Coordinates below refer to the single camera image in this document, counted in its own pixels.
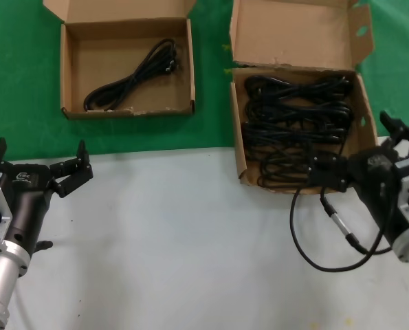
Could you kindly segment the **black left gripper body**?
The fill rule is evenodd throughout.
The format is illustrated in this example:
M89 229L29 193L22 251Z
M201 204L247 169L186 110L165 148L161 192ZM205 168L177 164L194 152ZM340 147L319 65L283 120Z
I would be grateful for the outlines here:
M10 204L12 220L5 240L16 243L33 255L54 193L53 176L48 166L40 164L4 163L1 170L7 175L13 190Z

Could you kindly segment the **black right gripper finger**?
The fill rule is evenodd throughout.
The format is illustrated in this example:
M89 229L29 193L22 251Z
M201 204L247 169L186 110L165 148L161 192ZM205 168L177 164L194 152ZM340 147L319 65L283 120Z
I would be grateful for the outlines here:
M348 158L332 153L310 155L307 186L345 192L349 184Z
M389 132L381 147L384 149L394 149L401 141L409 142L409 126L399 118L392 118L386 111L380 113L380 121Z

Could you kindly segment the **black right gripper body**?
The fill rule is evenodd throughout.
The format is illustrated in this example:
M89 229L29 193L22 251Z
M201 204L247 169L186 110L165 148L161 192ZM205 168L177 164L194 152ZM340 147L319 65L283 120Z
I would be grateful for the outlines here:
M352 186L379 229L384 231L389 245L408 228L397 207L400 183L394 165L399 160L396 150L381 146L348 158Z

